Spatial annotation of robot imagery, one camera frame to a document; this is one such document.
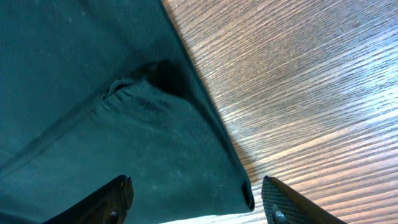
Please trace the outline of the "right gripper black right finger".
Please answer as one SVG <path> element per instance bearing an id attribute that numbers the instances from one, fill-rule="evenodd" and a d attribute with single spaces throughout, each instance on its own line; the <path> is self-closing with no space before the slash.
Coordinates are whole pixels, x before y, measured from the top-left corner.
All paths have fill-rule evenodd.
<path id="1" fill-rule="evenodd" d="M 346 224 L 275 177 L 264 177 L 261 197 L 268 223 Z"/>

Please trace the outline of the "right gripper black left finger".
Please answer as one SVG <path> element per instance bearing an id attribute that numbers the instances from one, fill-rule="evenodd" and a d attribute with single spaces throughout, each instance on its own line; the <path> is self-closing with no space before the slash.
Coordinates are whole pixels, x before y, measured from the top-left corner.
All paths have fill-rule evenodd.
<path id="1" fill-rule="evenodd" d="M 119 175 L 44 224 L 123 224 L 133 198 L 131 178 Z"/>

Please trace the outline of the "black t-shirt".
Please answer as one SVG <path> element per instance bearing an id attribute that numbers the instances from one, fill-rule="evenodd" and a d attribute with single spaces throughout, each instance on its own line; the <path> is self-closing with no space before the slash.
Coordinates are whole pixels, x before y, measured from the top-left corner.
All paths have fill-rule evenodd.
<path id="1" fill-rule="evenodd" d="M 160 1 L 1 1 L 1 222 L 115 177 L 128 223 L 247 213 L 249 177 Z"/>

